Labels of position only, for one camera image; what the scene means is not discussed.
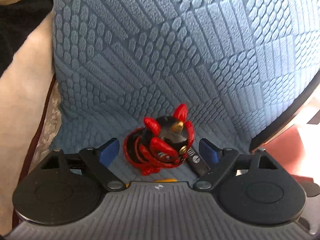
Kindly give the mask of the yellow handled screwdriver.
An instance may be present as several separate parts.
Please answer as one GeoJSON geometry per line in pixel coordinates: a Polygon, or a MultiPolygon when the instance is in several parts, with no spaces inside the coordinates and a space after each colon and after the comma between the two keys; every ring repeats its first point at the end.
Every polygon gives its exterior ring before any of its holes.
{"type": "Polygon", "coordinates": [[[174,183],[178,182],[177,179],[170,178],[170,179],[163,179],[163,180],[154,180],[154,183],[174,183]]]}

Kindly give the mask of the red lion dance figurine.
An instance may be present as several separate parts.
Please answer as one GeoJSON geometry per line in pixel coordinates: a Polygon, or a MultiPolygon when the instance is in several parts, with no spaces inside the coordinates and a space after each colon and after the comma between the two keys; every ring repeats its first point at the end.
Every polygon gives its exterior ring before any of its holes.
{"type": "Polygon", "coordinates": [[[126,160],[143,176],[182,165],[195,139],[187,105],[180,104],[172,115],[145,117],[143,123],[124,140],[126,160]]]}

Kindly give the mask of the pink white storage box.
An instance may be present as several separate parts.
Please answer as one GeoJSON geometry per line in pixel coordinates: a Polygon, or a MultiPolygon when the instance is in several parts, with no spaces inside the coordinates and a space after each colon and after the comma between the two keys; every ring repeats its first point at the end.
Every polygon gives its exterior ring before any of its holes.
{"type": "Polygon", "coordinates": [[[291,175],[319,184],[319,97],[311,98],[262,146],[291,175]]]}

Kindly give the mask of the black usb stick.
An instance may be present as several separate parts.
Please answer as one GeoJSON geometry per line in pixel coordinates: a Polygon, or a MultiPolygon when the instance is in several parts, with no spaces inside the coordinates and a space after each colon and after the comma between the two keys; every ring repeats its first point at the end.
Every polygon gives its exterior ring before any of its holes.
{"type": "Polygon", "coordinates": [[[207,172],[209,172],[210,168],[200,156],[199,153],[195,151],[193,147],[189,148],[187,156],[187,162],[192,169],[192,171],[198,176],[204,176],[207,172]]]}

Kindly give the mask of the lace cream cushion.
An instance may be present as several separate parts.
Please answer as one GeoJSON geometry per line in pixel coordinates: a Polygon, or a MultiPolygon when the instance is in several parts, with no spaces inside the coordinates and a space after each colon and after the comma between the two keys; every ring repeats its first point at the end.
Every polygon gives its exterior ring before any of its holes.
{"type": "Polygon", "coordinates": [[[57,81],[55,81],[50,93],[44,124],[35,148],[35,153],[31,161],[29,172],[32,171],[50,152],[50,145],[59,132],[62,123],[62,114],[59,109],[60,103],[61,95],[59,92],[59,84],[57,81]]]}

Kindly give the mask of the red white black blanket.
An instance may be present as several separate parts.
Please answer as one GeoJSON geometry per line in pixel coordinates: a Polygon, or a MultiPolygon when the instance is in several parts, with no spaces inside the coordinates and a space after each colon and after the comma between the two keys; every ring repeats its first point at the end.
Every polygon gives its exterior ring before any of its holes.
{"type": "Polygon", "coordinates": [[[53,0],[1,0],[1,234],[18,223],[12,195],[41,160],[54,87],[53,0]]]}

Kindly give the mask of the blue textured sofa cover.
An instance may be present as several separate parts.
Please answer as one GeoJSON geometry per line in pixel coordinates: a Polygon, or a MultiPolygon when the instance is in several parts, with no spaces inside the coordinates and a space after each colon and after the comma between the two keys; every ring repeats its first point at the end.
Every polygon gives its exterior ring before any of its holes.
{"type": "Polygon", "coordinates": [[[319,83],[319,0],[54,0],[52,149],[123,141],[181,103],[196,140],[248,154],[319,83]]]}

